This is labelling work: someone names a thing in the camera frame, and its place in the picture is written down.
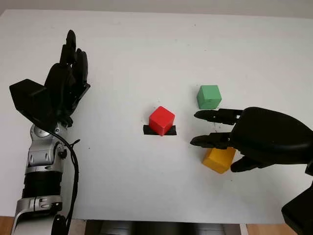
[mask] black tape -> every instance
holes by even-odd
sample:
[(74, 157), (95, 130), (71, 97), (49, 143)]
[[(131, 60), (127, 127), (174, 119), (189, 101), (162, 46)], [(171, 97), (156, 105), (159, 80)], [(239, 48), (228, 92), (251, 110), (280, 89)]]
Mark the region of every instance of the black tape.
[[(154, 135), (158, 136), (158, 133), (150, 128), (149, 125), (143, 125), (143, 134), (144, 135)], [(165, 136), (176, 136), (176, 126), (172, 126), (168, 132), (165, 133)]]

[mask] red cube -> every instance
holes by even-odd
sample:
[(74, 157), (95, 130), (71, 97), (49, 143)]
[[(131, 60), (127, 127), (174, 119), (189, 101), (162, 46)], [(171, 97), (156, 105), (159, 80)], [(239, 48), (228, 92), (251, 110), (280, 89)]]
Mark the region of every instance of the red cube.
[(149, 127), (164, 136), (173, 126), (175, 115), (162, 106), (158, 107), (149, 117)]

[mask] green cube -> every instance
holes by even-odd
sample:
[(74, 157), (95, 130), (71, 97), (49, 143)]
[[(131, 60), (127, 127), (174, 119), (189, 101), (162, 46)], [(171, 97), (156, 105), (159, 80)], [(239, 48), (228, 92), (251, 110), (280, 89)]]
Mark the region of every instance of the green cube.
[(222, 100), (217, 85), (201, 86), (197, 95), (199, 109), (216, 109)]

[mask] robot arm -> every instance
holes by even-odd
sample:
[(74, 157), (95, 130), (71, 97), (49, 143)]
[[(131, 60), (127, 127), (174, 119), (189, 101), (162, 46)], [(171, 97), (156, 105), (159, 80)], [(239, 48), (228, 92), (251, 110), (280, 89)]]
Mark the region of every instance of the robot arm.
[[(17, 202), (12, 235), (68, 234), (78, 187), (78, 162), (73, 144), (66, 141), (70, 115), (90, 85), (87, 55), (76, 50), (76, 37), (67, 34), (60, 62), (53, 65), (45, 85), (25, 79), (10, 86), (16, 109), (34, 124), (28, 151), (24, 189)], [(67, 149), (74, 165), (72, 200), (67, 217), (62, 210), (61, 180)]]
[[(313, 176), (313, 131), (297, 119), (256, 107), (203, 110), (195, 117), (235, 125), (230, 133), (211, 133), (190, 142), (204, 148), (238, 149), (244, 156), (231, 165), (232, 172), (273, 164), (307, 164), (305, 173)], [(285, 222), (300, 235), (313, 234), (312, 198), (311, 186), (282, 208)]]

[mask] yellow cube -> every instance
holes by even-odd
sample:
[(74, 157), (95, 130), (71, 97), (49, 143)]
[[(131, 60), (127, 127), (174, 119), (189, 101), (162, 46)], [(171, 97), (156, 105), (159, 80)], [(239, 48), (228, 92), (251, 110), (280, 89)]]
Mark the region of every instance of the yellow cube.
[(236, 150), (232, 147), (228, 147), (227, 149), (209, 148), (202, 164), (217, 173), (223, 174), (230, 168), (235, 153)]

